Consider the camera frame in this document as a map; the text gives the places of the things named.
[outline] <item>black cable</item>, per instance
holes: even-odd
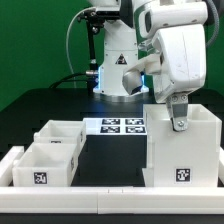
[[[56,89],[59,85],[65,82],[94,82],[93,80],[64,80],[64,81],[58,81],[53,83],[52,85],[49,86],[50,89]]]
[[[75,77],[78,77],[78,76],[85,76],[85,74],[83,74],[83,73],[75,73],[75,74],[72,74],[72,75],[68,75],[68,76],[62,78],[61,80],[59,80],[59,81],[54,82],[53,84],[51,84],[49,86],[49,88],[57,88],[57,86],[59,86],[62,82],[65,82],[68,79],[72,79],[72,78],[75,78]]]

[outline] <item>open box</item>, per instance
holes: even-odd
[[[86,142],[86,124],[83,121],[50,120],[34,134],[34,142],[77,144],[79,154]]]
[[[12,169],[15,187],[70,186],[78,166],[76,144],[33,143]]]

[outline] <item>robot label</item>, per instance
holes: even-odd
[[[120,57],[117,59],[116,65],[127,65],[127,61],[125,60],[123,54],[121,54]]]

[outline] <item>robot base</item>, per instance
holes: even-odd
[[[135,102],[142,99],[147,99],[149,97],[149,89],[147,87],[143,87],[141,92],[136,93],[134,95],[107,95],[100,92],[94,92],[94,98],[100,99],[103,101],[118,103],[118,102],[124,102],[124,103],[130,103]]]

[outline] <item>cable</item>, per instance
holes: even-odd
[[[88,10],[94,10],[94,9],[96,9],[96,7],[90,7],[90,8],[87,8],[87,9],[83,9],[82,11],[80,11],[79,13],[77,13],[73,17],[72,21],[69,24],[69,27],[68,27],[68,30],[67,30],[67,35],[66,35],[66,55],[67,55],[69,68],[70,68],[70,71],[71,71],[72,74],[74,73],[74,69],[73,69],[72,62],[71,62],[71,59],[70,59],[70,54],[69,54],[69,38],[70,38],[70,33],[71,33],[71,30],[72,30],[73,24],[80,14],[82,14],[82,13],[88,11]]]
[[[62,78],[61,80],[59,80],[59,81],[57,81],[57,82],[51,84],[51,85],[49,86],[49,88],[53,88],[55,85],[56,85],[56,87],[57,87],[57,86],[58,86],[58,85],[57,85],[58,83],[59,83],[59,85],[60,85],[62,82],[66,81],[66,80],[68,80],[68,79],[72,79],[72,78],[75,78],[75,77],[78,77],[78,76],[85,76],[85,75],[86,75],[86,74],[83,74],[83,73],[75,73],[75,74],[72,74],[72,75],[68,75],[68,76]]]
[[[206,43],[206,47],[208,48],[215,42],[215,40],[217,39],[218,34],[219,34],[219,14],[218,14],[216,6],[215,6],[215,4],[214,4],[214,2],[212,0],[207,0],[207,3],[208,3],[208,5],[210,6],[210,8],[212,10],[212,14],[213,14],[214,21],[215,21],[215,25],[214,25],[215,27],[214,27],[214,31],[213,31],[212,37]]]
[[[52,85],[49,86],[50,89],[56,89],[59,85],[65,82],[89,82],[87,79],[82,79],[82,80],[63,80],[63,81],[58,81],[53,83]]]

